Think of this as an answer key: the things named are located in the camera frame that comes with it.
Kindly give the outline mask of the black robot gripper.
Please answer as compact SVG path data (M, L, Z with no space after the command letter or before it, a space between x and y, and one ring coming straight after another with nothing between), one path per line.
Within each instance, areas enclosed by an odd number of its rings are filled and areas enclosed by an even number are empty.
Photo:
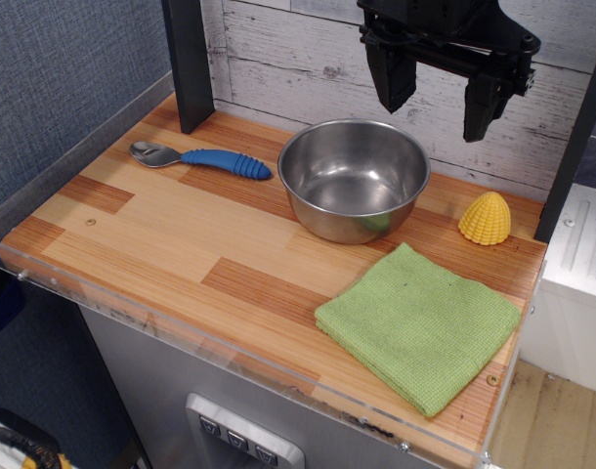
M359 1L368 67L381 105L400 109L416 91L417 63L470 77L463 138L481 141L514 94L533 83L541 41L497 1Z

